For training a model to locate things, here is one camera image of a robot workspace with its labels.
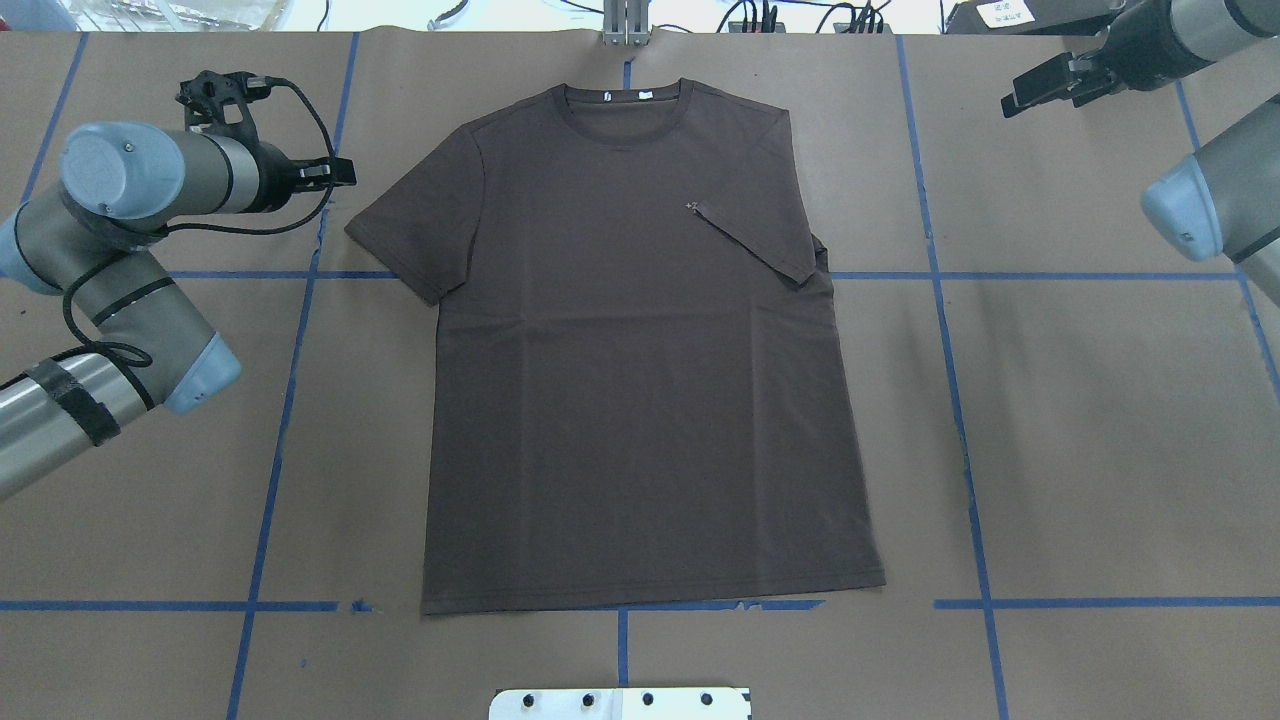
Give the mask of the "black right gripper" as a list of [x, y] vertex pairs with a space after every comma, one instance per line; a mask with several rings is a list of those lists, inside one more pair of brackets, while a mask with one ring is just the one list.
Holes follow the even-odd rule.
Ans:
[[1164, 32], [1157, 24], [1111, 26], [1101, 47], [1055, 55], [1012, 79], [1001, 99], [1004, 118], [1052, 101], [1092, 101], [1125, 88], [1155, 91], [1171, 83]]

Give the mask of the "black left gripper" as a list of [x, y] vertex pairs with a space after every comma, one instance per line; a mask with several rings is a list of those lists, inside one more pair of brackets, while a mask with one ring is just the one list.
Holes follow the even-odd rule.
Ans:
[[351, 160], [330, 160], [330, 158], [294, 160], [274, 145], [259, 145], [255, 149], [255, 163], [259, 169], [256, 213], [280, 210], [298, 193], [317, 192], [328, 186], [357, 184], [355, 164]]

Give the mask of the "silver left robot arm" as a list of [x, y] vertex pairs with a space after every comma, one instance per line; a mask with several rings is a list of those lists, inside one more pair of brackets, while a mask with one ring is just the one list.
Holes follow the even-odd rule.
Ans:
[[294, 160], [248, 132], [141, 122], [76, 128], [59, 179], [3, 223], [3, 274], [60, 304], [76, 346], [3, 384], [3, 497], [118, 437], [155, 407], [183, 415], [242, 373], [152, 246], [182, 217], [261, 213], [356, 182], [328, 150]]

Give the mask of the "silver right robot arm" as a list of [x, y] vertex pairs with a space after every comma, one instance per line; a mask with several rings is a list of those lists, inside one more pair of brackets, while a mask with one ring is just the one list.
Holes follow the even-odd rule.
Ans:
[[[1065, 100], [1155, 91], [1277, 37], [1275, 1], [1128, 1], [1103, 42], [1012, 79], [1006, 118]], [[1279, 105], [1268, 97], [1155, 181], [1140, 208], [1184, 258], [1226, 258], [1279, 300]]]

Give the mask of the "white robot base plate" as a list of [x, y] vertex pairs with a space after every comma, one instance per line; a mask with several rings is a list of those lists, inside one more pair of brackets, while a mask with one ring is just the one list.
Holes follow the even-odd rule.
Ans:
[[753, 719], [749, 689], [735, 687], [616, 687], [508, 689], [489, 719]]

